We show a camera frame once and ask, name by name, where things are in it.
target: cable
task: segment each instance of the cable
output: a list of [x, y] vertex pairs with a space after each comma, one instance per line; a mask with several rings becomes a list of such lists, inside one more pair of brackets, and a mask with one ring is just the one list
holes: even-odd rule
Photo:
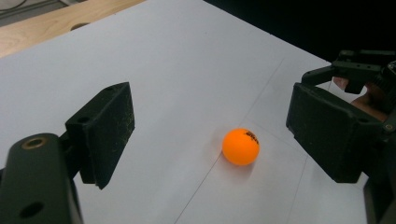
[[9, 8], [0, 8], [0, 11], [9, 11], [9, 10], [11, 10], [11, 9], [14, 9], [14, 8], [20, 7], [21, 5], [25, 4], [25, 2], [26, 2], [26, 1], [27, 1], [27, 0], [23, 0], [21, 3], [17, 4], [15, 7], [9, 7]]

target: orange ball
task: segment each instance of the orange ball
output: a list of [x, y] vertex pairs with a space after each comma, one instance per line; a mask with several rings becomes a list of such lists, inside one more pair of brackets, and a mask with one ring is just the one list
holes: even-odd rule
[[248, 165], [259, 155], [259, 140], [247, 129], [234, 129], [225, 135], [222, 152], [229, 162], [235, 165]]

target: wooden surface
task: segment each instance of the wooden surface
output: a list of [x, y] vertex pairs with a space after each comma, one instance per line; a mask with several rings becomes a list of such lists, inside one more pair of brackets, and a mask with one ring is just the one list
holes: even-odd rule
[[89, 0], [0, 27], [0, 58], [70, 32], [77, 24], [98, 21], [143, 1]]

